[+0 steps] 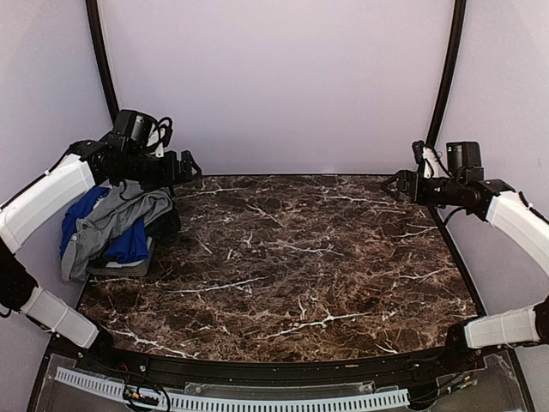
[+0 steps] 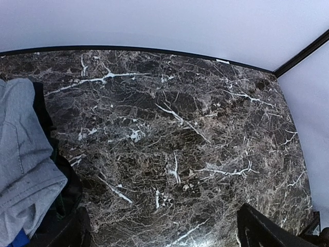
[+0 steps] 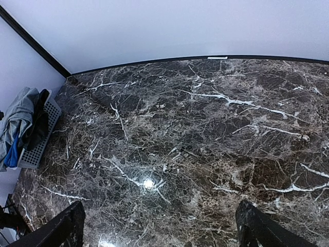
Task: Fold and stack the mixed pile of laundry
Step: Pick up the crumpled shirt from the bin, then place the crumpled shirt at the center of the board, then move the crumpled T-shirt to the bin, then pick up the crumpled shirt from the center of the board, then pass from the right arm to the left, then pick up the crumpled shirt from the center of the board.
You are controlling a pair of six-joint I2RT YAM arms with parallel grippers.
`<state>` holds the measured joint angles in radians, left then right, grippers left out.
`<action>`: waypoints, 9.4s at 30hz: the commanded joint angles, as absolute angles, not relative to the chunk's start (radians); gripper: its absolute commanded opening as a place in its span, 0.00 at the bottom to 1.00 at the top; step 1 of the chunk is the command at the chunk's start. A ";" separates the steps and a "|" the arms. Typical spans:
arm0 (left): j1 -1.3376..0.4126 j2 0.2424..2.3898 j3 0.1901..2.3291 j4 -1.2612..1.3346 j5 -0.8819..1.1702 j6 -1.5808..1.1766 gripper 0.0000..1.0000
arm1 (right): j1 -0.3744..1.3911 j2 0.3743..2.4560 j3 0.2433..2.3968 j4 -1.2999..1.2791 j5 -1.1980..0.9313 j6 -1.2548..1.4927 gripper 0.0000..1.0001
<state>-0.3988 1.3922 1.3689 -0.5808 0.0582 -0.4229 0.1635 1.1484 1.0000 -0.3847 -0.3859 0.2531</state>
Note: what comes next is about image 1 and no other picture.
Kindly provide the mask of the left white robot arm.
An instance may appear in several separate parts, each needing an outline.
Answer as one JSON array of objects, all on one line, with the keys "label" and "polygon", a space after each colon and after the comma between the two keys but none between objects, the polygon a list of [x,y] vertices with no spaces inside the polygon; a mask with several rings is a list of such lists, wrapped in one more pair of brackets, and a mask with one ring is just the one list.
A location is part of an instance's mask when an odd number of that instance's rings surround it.
[{"label": "left white robot arm", "polygon": [[103,374],[121,367],[112,338],[89,318],[43,289],[17,260],[26,240],[60,209],[105,182],[135,181],[147,190],[188,183],[202,175],[190,151],[168,149],[172,121],[123,109],[98,141],[72,143],[59,161],[1,206],[1,304],[87,351]]}]

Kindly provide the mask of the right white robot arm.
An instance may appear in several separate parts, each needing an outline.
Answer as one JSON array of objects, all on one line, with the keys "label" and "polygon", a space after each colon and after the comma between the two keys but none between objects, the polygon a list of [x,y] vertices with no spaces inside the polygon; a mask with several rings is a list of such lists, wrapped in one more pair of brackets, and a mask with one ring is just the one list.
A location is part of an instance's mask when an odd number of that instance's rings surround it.
[{"label": "right white robot arm", "polygon": [[[413,143],[417,171],[400,170],[382,184],[395,200],[428,207],[452,206],[495,227],[520,246],[543,270],[548,269],[548,220],[501,179],[485,179],[477,142],[450,142],[447,161],[421,141]],[[498,345],[546,344],[548,302],[469,320],[449,334],[453,340],[438,353],[447,373],[469,361],[471,349]]]}]

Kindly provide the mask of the grey button shirt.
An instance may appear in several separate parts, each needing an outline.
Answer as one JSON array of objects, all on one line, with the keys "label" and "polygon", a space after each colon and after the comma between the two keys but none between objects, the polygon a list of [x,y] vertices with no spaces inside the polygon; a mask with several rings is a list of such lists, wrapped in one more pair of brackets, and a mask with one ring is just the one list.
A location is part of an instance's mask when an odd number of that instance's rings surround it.
[{"label": "grey button shirt", "polygon": [[88,263],[103,254],[119,263],[143,260],[148,256],[145,227],[172,208],[166,189],[144,191],[135,181],[93,188],[63,218],[62,278],[84,280]]}]

